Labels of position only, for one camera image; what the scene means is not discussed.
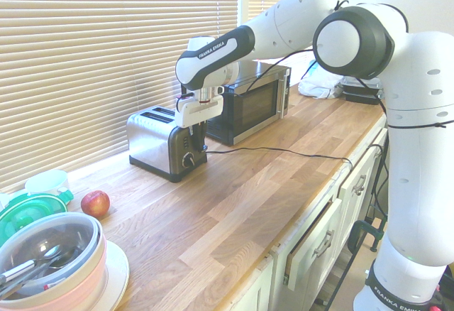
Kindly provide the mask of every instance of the stainless steel toaster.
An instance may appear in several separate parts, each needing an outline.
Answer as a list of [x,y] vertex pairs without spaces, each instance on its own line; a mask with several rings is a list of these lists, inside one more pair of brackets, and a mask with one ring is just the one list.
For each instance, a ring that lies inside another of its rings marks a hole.
[[150,107],[131,115],[126,124],[129,162],[170,182],[206,163],[206,146],[193,128],[179,128],[175,111]]

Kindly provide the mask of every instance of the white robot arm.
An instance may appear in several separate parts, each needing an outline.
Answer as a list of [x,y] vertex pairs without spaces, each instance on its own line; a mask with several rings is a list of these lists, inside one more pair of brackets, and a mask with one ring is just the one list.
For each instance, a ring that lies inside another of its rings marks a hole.
[[240,59],[279,58],[312,44],[330,72],[379,76],[389,123],[389,223],[353,309],[437,310],[434,291],[454,262],[454,37],[409,34],[404,15],[388,5],[335,11],[342,1],[281,0],[219,39],[190,43],[176,73],[197,94],[178,104],[177,124],[221,113],[217,87],[236,79],[231,63]]
[[191,39],[175,73],[194,96],[177,105],[177,125],[185,128],[221,114],[221,85],[235,82],[239,60],[280,58],[309,47],[317,26],[342,1],[281,0],[220,38]]
[[389,223],[354,310],[438,310],[430,300],[454,262],[454,37],[407,33],[394,7],[331,14],[314,52],[330,72],[383,83],[389,124]]

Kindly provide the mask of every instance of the white cabinet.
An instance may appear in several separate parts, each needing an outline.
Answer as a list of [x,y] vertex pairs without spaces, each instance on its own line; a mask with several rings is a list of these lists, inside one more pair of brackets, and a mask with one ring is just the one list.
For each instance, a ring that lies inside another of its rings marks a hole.
[[[383,146],[386,139],[386,130],[382,130],[373,144]],[[362,202],[369,185],[372,168],[375,161],[378,160],[380,148],[371,147],[366,150],[364,156],[355,166],[351,174],[340,185],[338,198],[342,200],[342,225],[340,228],[340,236],[336,244],[336,253],[340,253],[341,249],[348,240],[353,224],[358,219]]]
[[[270,311],[306,311],[311,307],[358,218],[370,172],[380,153],[380,148],[368,147],[383,144],[386,136],[383,126],[384,119],[349,155],[353,170],[348,164],[342,165],[282,240],[272,247]],[[317,258],[316,249],[319,253],[326,251]]]
[[319,289],[335,261],[334,245],[341,220],[341,202],[330,201],[309,231],[287,257],[287,289],[279,310],[306,311],[312,305]]
[[272,278],[272,257],[263,259],[223,311],[267,311]]
[[[293,307],[295,305],[302,303],[303,296],[301,294],[306,291],[307,285],[304,285],[304,281],[301,281],[301,276],[307,272],[300,271],[299,268],[308,262],[313,263],[316,260],[316,255],[313,258],[312,256],[309,258],[310,250],[312,250],[311,254],[313,254],[317,249],[322,260],[331,255],[333,246],[328,245],[330,241],[335,241],[336,237],[332,237],[329,234],[333,230],[331,226],[336,222],[336,218],[340,216],[339,211],[341,210],[339,202],[333,203],[336,200],[338,188],[338,183],[335,180],[331,180],[308,206],[298,222],[293,225],[287,236],[276,246],[273,246],[270,254],[275,262],[270,311],[290,311],[294,310]],[[311,245],[305,244],[305,239],[310,239]],[[293,261],[293,258],[295,258],[295,261],[292,272],[291,266],[288,266],[287,262]],[[287,286],[290,276],[294,279],[293,290]]]

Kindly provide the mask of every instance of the toaster knob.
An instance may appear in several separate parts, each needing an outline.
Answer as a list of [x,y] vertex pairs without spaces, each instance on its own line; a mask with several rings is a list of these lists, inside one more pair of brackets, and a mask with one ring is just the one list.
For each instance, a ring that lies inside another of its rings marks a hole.
[[194,155],[192,155],[192,153],[187,153],[186,155],[183,156],[184,168],[194,167],[195,165],[196,163],[194,162]]

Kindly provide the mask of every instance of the white bag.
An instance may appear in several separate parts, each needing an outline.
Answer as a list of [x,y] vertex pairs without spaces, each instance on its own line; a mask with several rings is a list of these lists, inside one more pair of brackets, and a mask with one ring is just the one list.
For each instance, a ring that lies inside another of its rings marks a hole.
[[313,98],[336,98],[342,94],[342,89],[338,86],[343,78],[342,75],[335,75],[317,66],[310,77],[303,78],[298,84],[299,93]]

